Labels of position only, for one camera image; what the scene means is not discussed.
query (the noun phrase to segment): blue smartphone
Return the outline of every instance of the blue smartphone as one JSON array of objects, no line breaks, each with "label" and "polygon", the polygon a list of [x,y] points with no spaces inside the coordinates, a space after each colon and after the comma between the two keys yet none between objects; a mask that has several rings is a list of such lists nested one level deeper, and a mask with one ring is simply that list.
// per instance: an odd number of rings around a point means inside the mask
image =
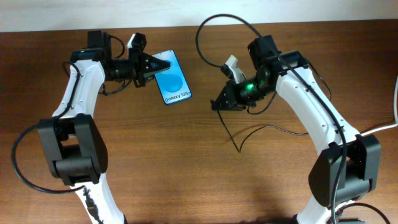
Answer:
[{"label": "blue smartphone", "polygon": [[192,93],[178,64],[173,50],[153,55],[155,58],[170,62],[170,68],[155,74],[157,86],[166,105],[191,98]]}]

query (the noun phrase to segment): white arm segment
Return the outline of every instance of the white arm segment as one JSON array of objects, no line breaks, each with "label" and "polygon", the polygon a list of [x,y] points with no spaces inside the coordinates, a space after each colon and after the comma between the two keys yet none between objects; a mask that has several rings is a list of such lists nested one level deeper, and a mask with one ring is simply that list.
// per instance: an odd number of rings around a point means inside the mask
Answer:
[{"label": "white arm segment", "polygon": [[[92,60],[79,60],[75,65],[80,69],[81,77],[76,88],[75,96],[72,101],[72,107],[69,111],[62,116],[62,118],[74,118],[77,114],[90,114],[91,117],[94,115],[95,103],[98,97],[98,90],[105,81],[105,73],[100,62]],[[62,102],[58,109],[54,112],[53,116],[62,113],[67,107],[70,95],[75,85],[77,72],[73,66],[70,67],[70,79],[68,82],[67,89],[62,98]],[[92,182],[84,182],[75,184],[71,189],[85,185],[90,190],[90,198],[93,199],[94,203],[98,207],[99,219],[107,223],[123,224],[124,215],[116,206],[111,190],[109,189],[108,182],[106,181],[106,175],[101,174],[99,177],[99,183],[93,184]],[[76,192],[81,202],[87,210],[86,197],[83,195],[83,190]],[[98,224],[98,222],[88,213],[92,223]]]},{"label": "white arm segment", "polygon": [[[94,118],[94,107],[98,96],[98,90],[105,81],[104,69],[100,62],[92,60],[79,60],[75,65],[80,69],[81,77],[73,98],[72,107],[62,118],[74,118],[77,114],[90,114]],[[61,104],[52,116],[62,113],[70,99],[73,86],[76,82],[77,72],[70,67],[70,78]]]},{"label": "white arm segment", "polygon": [[[355,135],[359,134],[358,130],[349,125],[339,112],[337,112],[335,107],[317,85],[312,71],[309,68],[305,69],[303,67],[296,68],[295,71],[312,86],[336,116],[340,126],[343,127],[346,141],[351,142],[356,140]],[[342,144],[340,134],[336,132],[336,126],[324,107],[311,92],[306,91],[304,85],[291,71],[288,71],[286,75],[278,78],[276,91],[290,107],[292,107],[303,123],[305,129],[311,136],[318,155],[322,150],[328,149],[329,143],[331,142],[335,142],[338,145]],[[348,203],[353,202],[341,203],[336,209]],[[315,198],[311,196],[307,206],[297,215],[297,221],[299,224],[325,224],[329,217],[330,210],[321,206]]]},{"label": "white arm segment", "polygon": [[[88,190],[90,190],[90,198],[94,200],[94,203],[98,207],[99,219],[103,221],[104,224],[124,224],[124,215],[116,206],[113,200],[111,190],[109,189],[108,182],[106,181],[105,174],[101,174],[99,177],[99,183],[93,184],[92,182],[78,183],[75,184],[71,189],[85,185]],[[86,197],[83,195],[83,190],[78,190],[76,192],[79,196],[81,202],[87,211]],[[98,224],[98,222],[87,212],[93,224]]]}]

